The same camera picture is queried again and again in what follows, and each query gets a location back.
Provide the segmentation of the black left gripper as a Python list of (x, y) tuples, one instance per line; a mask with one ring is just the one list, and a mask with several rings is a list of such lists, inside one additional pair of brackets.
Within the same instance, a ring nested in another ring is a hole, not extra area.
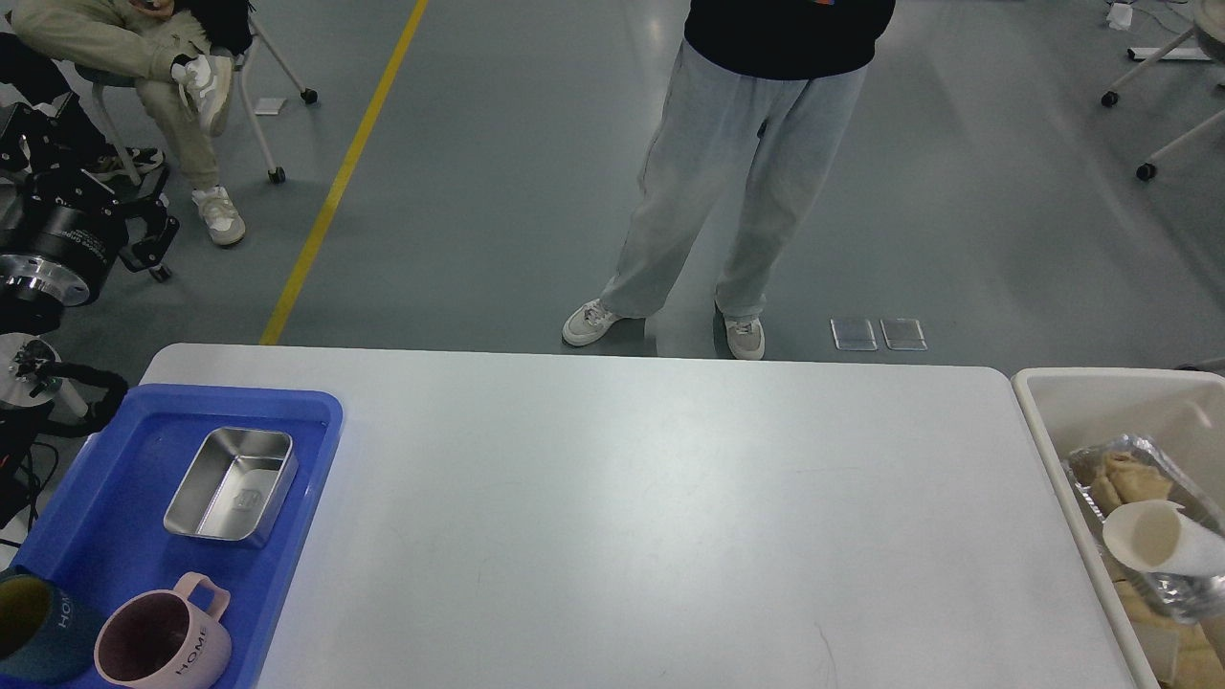
[(99, 202), (100, 183), (62, 143), (58, 120), (34, 105), (2, 105), (2, 289), (47, 294), (66, 308), (100, 295), (115, 264), (170, 273), (165, 264), (180, 222), (165, 197), (169, 168), (113, 188), (114, 213), (92, 217), (54, 202)]

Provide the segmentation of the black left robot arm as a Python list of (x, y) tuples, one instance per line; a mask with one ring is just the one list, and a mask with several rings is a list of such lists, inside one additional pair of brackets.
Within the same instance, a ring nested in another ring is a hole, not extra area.
[(39, 436), (87, 436), (118, 413), (118, 371), (74, 365), (47, 341), (69, 308), (92, 304), (115, 264), (170, 280), (167, 250), (179, 221), (167, 210), (167, 172), (116, 192), (65, 143), (61, 119), (78, 97), (2, 108), (2, 523), (36, 519), (47, 481), (36, 474)]

